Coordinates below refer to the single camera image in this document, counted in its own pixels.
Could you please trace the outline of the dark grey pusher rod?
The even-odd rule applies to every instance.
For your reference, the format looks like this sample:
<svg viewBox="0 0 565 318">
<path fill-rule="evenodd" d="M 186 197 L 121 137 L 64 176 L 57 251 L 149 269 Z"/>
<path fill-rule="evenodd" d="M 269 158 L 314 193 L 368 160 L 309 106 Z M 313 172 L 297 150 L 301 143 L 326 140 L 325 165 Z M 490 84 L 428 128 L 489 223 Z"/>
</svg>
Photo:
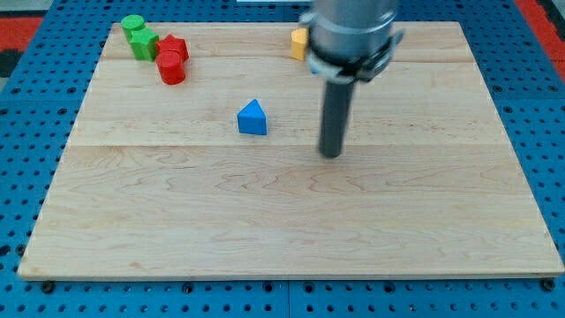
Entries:
<svg viewBox="0 0 565 318">
<path fill-rule="evenodd" d="M 326 158 L 336 158 L 342 153 L 354 87 L 354 82 L 326 82 L 319 138 L 319 151 Z"/>
</svg>

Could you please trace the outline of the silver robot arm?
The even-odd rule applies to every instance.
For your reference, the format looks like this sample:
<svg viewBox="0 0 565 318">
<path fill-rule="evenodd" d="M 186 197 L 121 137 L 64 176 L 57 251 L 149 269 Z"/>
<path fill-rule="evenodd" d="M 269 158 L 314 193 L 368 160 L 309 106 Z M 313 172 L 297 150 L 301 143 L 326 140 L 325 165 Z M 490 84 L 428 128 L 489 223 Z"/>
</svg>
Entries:
<svg viewBox="0 0 565 318">
<path fill-rule="evenodd" d="M 300 17 L 305 60 L 326 81 L 318 144 L 326 158 L 343 151 L 356 84 L 383 72 L 403 39 L 403 31 L 391 32 L 398 7 L 396 0 L 317 0 Z"/>
</svg>

